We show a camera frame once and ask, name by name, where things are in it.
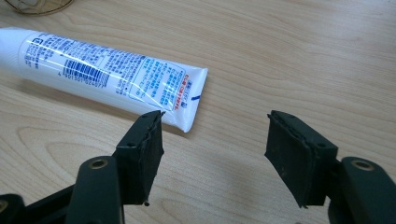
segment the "table surface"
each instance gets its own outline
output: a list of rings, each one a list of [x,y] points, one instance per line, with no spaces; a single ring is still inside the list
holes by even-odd
[[[127,223],[328,223],[264,157],[267,114],[293,114],[396,180],[395,1],[75,0],[0,27],[66,35],[209,69],[189,133],[163,126],[151,206]],[[136,114],[0,71],[0,194],[33,203],[110,155]]]

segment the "hole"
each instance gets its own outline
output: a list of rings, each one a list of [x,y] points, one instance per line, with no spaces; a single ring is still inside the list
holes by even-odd
[[[359,168],[359,169],[361,169],[363,171],[373,171],[374,170],[374,166],[372,164],[370,164],[369,162],[367,162],[367,161],[354,160],[351,163],[356,168]]]
[[[96,160],[90,163],[91,169],[100,169],[107,166],[107,160]]]
[[[0,200],[0,213],[2,213],[8,207],[8,202],[4,200]]]

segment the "toothpaste tube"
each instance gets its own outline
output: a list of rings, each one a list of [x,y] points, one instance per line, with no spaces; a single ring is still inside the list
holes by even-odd
[[[138,115],[165,111],[163,122],[185,133],[207,74],[207,68],[20,28],[0,29],[0,69]]]

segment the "tube cap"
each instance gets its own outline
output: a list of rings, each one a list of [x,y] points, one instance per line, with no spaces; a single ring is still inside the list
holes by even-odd
[[[18,55],[21,44],[35,32],[18,27],[0,28],[0,69],[2,71],[20,74]]]

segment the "wooden table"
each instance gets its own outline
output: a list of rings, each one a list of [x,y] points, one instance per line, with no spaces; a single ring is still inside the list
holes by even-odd
[[[163,127],[151,206],[127,206],[127,223],[328,223],[263,156],[273,109],[396,180],[394,1],[76,0],[42,17],[0,2],[0,18],[209,69],[191,131]],[[74,184],[136,119],[0,72],[0,194],[29,204]]]

